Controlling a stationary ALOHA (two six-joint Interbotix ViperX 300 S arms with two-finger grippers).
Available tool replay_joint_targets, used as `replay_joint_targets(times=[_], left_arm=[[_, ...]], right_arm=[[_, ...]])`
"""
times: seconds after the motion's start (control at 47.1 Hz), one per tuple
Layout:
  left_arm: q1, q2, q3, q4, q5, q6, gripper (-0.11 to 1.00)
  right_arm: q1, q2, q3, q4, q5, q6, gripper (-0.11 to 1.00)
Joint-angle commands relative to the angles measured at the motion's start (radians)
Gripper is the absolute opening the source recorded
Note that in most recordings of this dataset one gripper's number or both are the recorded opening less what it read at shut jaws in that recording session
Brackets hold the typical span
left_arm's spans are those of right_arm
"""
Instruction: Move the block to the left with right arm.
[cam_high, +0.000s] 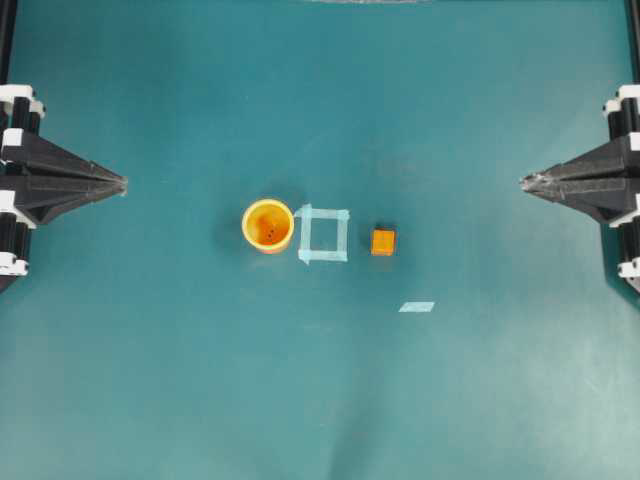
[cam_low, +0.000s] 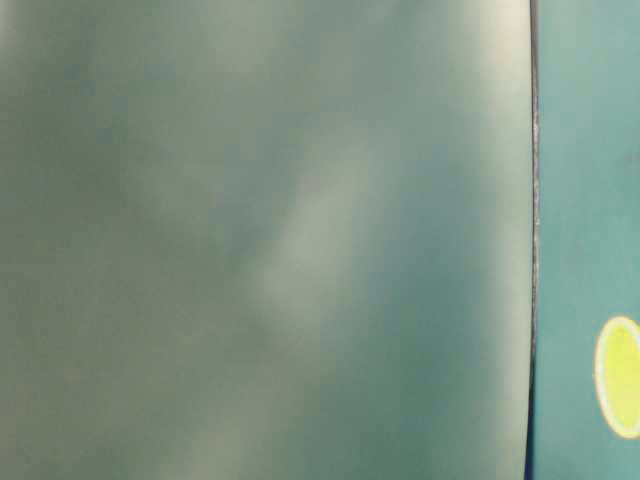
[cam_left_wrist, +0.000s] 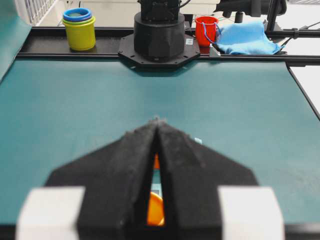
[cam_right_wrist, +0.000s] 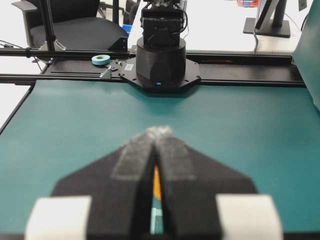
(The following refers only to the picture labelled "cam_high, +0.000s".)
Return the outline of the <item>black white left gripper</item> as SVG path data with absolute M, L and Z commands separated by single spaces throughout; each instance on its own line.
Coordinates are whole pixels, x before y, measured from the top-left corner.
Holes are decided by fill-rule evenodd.
M 45 114 L 32 86 L 1 86 L 2 293 L 29 273 L 36 224 L 127 191 L 125 177 L 36 135 Z

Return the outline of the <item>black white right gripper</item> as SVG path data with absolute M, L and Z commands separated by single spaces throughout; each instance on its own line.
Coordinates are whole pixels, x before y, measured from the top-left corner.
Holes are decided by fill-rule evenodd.
M 618 276 L 639 293 L 639 85 L 603 107 L 611 141 L 520 180 L 521 189 L 617 231 Z

